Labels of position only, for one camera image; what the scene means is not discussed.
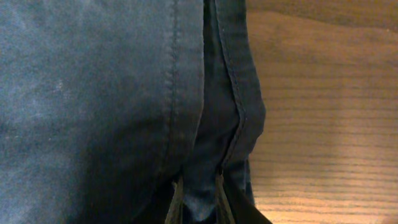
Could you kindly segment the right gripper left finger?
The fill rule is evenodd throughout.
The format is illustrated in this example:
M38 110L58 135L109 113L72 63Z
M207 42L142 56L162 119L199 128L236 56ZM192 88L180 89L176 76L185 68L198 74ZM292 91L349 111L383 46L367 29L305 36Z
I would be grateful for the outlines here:
M165 224L183 223L183 177L180 175L166 185L167 213Z

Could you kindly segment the dark navy blue shorts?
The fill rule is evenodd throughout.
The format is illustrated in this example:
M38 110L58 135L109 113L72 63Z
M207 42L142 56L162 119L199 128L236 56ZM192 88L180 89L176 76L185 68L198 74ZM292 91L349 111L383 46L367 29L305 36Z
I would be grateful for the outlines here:
M217 223L265 113L242 0L1 1L2 223Z

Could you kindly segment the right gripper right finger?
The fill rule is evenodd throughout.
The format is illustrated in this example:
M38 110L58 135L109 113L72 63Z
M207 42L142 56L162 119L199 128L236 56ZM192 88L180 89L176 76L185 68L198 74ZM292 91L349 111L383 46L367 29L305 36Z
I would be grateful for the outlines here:
M216 175L217 224L272 224L242 193L228 173Z

